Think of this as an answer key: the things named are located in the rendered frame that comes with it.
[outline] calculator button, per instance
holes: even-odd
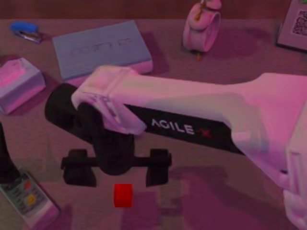
[[[24,183],[24,190],[27,190],[30,187],[31,187],[31,181],[29,181],[29,180],[25,181],[25,183]]]
[[[28,195],[28,196],[25,198],[25,203],[26,203],[28,206],[34,204],[34,202],[35,202],[35,197],[34,197],[32,194]]]

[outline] yellow button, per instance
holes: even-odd
[[[25,199],[25,203],[27,205],[32,205],[32,204],[34,204],[34,202],[35,202],[35,197],[33,195],[29,195]]]

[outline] red button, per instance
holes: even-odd
[[[24,183],[24,189],[25,189],[25,190],[28,189],[30,186],[31,186],[31,182],[30,182],[30,181],[26,181],[26,182]]]
[[[115,184],[114,185],[114,206],[131,207],[132,206],[132,185]]]

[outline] black object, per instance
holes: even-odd
[[[150,157],[134,156],[134,136],[104,129],[102,116],[93,106],[82,103],[76,110],[71,95],[77,88],[61,84],[50,95],[45,107],[46,119],[67,132],[93,145],[95,157],[87,157],[83,149],[74,149],[63,158],[67,184],[96,186],[90,167],[99,167],[108,175],[122,175],[131,167],[148,167],[146,186],[168,182],[171,154],[166,149],[153,149]]]
[[[3,126],[0,123],[0,184],[10,184],[20,177],[19,170],[12,162],[4,136]]]

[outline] red x logo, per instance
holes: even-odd
[[[208,129],[199,129],[198,132],[201,132],[201,135],[204,137],[204,138],[212,138],[211,136],[211,133],[210,133],[210,130]]]

